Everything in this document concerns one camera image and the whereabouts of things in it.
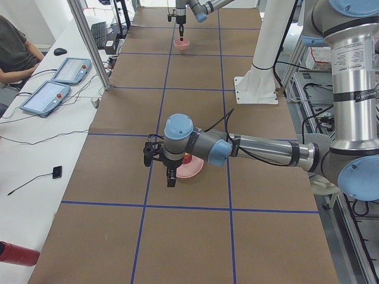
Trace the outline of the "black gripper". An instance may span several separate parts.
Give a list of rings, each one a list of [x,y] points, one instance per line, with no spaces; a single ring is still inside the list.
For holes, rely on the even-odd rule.
[[[182,165],[183,157],[179,160],[171,160],[165,156],[161,157],[162,163],[166,168],[167,187],[175,187],[176,185],[176,169]]]
[[[186,23],[186,9],[177,8],[176,9],[176,23],[179,24],[179,40],[184,40],[184,25]]]

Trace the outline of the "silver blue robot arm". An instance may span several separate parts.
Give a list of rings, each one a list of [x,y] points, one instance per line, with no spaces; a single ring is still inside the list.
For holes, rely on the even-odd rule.
[[[184,41],[184,24],[187,20],[187,7],[189,7],[198,22],[204,22],[208,15],[233,2],[233,0],[206,1],[201,4],[198,0],[176,0],[175,8],[168,14],[168,21],[176,18],[179,25],[179,40]]]
[[[275,141],[203,131],[184,114],[171,115],[159,160],[168,186],[186,154],[222,166],[228,157],[250,157],[276,166],[316,172],[343,193],[361,201],[378,199],[377,85],[374,35],[377,1],[307,1],[304,31],[321,36],[331,48],[335,138],[313,135],[308,143]]]

